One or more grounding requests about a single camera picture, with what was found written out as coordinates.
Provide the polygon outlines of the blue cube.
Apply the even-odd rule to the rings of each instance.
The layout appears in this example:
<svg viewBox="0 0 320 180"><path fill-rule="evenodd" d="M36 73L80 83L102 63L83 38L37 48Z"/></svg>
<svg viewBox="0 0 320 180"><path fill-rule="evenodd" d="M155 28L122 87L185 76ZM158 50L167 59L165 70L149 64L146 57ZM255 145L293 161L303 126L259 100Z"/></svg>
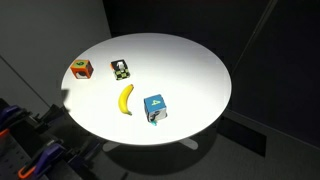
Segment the blue cube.
<svg viewBox="0 0 320 180"><path fill-rule="evenodd" d="M144 110L147 121L153 125L157 125L159 120L167 117L167 106L160 94L145 98Z"/></svg>

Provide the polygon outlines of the orange cube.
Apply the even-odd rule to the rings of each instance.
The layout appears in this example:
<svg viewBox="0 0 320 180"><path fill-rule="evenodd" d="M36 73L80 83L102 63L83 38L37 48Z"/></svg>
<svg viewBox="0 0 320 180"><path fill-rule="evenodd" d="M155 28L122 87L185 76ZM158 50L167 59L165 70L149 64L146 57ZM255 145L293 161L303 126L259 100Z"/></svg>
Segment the orange cube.
<svg viewBox="0 0 320 180"><path fill-rule="evenodd" d="M89 60L76 59L70 69L77 79L90 79L93 74L93 67Z"/></svg>

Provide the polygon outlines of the white round table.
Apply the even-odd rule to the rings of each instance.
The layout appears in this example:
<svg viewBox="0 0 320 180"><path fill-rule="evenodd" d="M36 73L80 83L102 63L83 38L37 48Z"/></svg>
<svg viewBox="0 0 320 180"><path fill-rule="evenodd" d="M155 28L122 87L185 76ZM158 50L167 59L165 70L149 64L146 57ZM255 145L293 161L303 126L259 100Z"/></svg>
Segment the white round table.
<svg viewBox="0 0 320 180"><path fill-rule="evenodd" d="M119 145L156 146L179 142L195 150L191 137L214 123L226 109L232 92L223 62L204 46L178 36L141 33L103 41L80 56L94 68L90 79L63 76L63 105L85 130ZM130 77L116 80L112 61L124 59ZM132 115L118 107L122 90L134 86L128 99ZM160 94L167 117L157 125L147 121L144 99Z"/></svg>

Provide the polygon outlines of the yellow banana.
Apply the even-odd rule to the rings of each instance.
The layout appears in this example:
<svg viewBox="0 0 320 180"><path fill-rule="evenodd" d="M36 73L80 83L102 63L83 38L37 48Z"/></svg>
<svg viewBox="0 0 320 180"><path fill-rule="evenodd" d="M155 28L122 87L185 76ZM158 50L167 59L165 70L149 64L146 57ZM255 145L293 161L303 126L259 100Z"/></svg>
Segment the yellow banana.
<svg viewBox="0 0 320 180"><path fill-rule="evenodd" d="M134 86L132 84L129 84L122 90L118 98L118 107L120 112L123 114L132 115L131 111L128 108L128 99L133 89Z"/></svg>

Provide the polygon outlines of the purple orange clamp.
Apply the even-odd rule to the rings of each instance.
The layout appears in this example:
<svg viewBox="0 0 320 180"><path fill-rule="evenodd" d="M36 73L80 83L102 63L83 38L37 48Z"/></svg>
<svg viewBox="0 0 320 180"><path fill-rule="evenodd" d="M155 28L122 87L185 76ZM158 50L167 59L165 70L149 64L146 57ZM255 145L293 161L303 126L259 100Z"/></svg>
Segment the purple orange clamp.
<svg viewBox="0 0 320 180"><path fill-rule="evenodd" d="M63 156L65 151L66 149L59 143L42 148L18 171L18 178L20 180L40 178Z"/></svg>

